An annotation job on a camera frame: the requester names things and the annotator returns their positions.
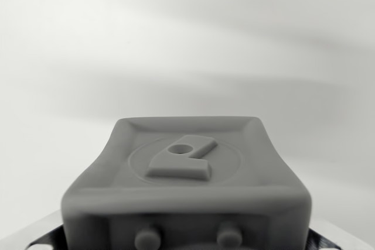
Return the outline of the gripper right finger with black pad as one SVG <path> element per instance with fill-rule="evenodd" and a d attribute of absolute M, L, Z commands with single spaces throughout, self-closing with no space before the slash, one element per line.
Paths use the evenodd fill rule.
<path fill-rule="evenodd" d="M 374 246 L 312 212 L 305 249 L 374 249 Z"/>

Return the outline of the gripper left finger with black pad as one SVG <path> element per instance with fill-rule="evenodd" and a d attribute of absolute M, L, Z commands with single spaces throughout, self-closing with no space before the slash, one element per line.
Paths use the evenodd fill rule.
<path fill-rule="evenodd" d="M 60 211 L 1 239 L 1 249 L 30 249 L 36 244 L 42 245 L 44 249 L 67 249 Z"/>

